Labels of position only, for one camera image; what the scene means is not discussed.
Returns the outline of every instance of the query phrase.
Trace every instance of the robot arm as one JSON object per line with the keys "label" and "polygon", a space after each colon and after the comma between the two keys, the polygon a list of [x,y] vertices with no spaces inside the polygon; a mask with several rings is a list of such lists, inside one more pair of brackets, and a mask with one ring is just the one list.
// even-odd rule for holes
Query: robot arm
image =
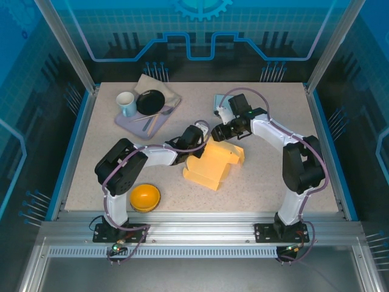
{"label": "robot arm", "polygon": [[224,141],[254,134],[265,139],[283,155],[283,179],[287,186],[283,204],[275,216],[274,229],[278,238],[282,239],[288,226],[299,222],[299,211],[306,194],[318,187],[325,174],[313,155],[296,138],[308,143],[316,152],[321,153],[318,139],[314,136],[303,137],[295,134],[274,120],[269,120],[267,112],[262,108],[252,109],[244,94],[229,100],[233,114],[226,108],[218,108],[223,123],[212,130],[215,141]]}
{"label": "robot arm", "polygon": [[[190,125],[182,136],[167,141],[159,148],[147,147],[131,157],[131,159],[108,181],[106,186],[109,191],[107,205],[111,220],[119,226],[123,226],[127,223],[126,192],[132,188],[140,171],[144,167],[154,165],[176,165],[184,162],[190,155],[195,155],[200,158],[204,151],[204,147],[199,150],[185,153],[175,151],[174,149],[191,150],[198,148],[199,145],[203,143],[204,136],[207,133],[208,128],[204,125],[199,123]],[[140,145],[135,145],[128,139],[123,138],[119,140],[96,165],[95,173],[98,177],[98,182],[102,185],[119,163],[138,148],[140,148]]]}

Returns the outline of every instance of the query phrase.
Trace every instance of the speckled countertop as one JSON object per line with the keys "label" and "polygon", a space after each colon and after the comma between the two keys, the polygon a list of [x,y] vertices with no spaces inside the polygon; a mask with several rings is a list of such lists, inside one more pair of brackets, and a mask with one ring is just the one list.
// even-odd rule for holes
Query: speckled countertop
{"label": "speckled countertop", "polygon": [[[182,103],[156,135],[143,141],[117,126],[115,116],[120,112],[116,96],[133,91],[136,83],[102,83],[85,136],[83,148],[66,201],[66,210],[103,210],[103,193],[94,168],[108,150],[126,137],[138,144],[161,144],[199,119],[211,127],[221,120],[213,115],[215,94],[236,87],[250,87],[262,93],[270,104],[272,117],[296,133],[316,135],[311,112],[301,83],[166,83],[182,96]],[[263,102],[251,92],[245,93],[253,108]],[[187,181],[182,176],[184,164],[147,167],[142,170],[134,186],[154,184],[161,191],[159,212],[275,212],[283,201],[286,186],[281,175],[282,157],[260,137],[248,137],[235,145],[245,151],[242,167],[233,165],[230,174],[218,191]],[[307,204],[310,212],[337,212],[331,186],[314,195]]]}

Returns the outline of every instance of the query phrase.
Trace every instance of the black bowl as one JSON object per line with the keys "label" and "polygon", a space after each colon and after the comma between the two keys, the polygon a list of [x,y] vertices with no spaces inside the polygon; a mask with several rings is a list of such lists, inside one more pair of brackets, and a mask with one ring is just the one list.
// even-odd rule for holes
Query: black bowl
{"label": "black bowl", "polygon": [[136,100],[137,111],[146,116],[158,113],[165,104],[165,96],[158,90],[147,90]]}

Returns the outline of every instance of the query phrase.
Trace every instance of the tray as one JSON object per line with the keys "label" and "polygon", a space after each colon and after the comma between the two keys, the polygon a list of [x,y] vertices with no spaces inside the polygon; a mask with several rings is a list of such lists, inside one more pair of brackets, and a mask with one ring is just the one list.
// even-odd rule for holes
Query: tray
{"label": "tray", "polygon": [[[151,131],[149,136],[147,135],[147,132],[149,131],[150,127],[152,126],[156,116],[150,117],[150,119],[153,119],[153,120],[151,120],[151,122],[149,123],[149,125],[145,131],[143,131],[143,128],[145,127],[145,125],[149,121],[149,119],[143,119],[143,120],[137,120],[136,122],[131,122],[132,120],[139,119],[140,117],[145,117],[145,115],[143,115],[141,113],[136,113],[136,115],[132,116],[132,117],[125,117],[120,113],[116,116],[115,123],[118,126],[121,126],[123,129],[140,137],[143,140],[150,140],[157,133],[157,131],[160,129],[160,127],[162,127],[162,125],[175,112],[175,110],[177,109],[177,107],[179,105],[180,105],[180,103],[176,106],[176,108],[173,110],[173,112],[171,112],[170,114],[168,114],[166,116],[164,116],[163,114],[158,115],[157,122],[155,123],[154,128]],[[167,111],[170,108],[171,108],[171,106],[164,105],[164,107],[160,110],[160,112]]]}

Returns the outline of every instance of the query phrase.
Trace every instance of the yellow bowl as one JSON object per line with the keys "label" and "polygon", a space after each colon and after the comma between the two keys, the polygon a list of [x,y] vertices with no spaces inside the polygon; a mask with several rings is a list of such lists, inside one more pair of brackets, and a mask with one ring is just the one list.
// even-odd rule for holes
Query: yellow bowl
{"label": "yellow bowl", "polygon": [[147,213],[154,210],[160,201],[159,190],[151,184],[141,184],[131,192],[129,202],[135,211]]}

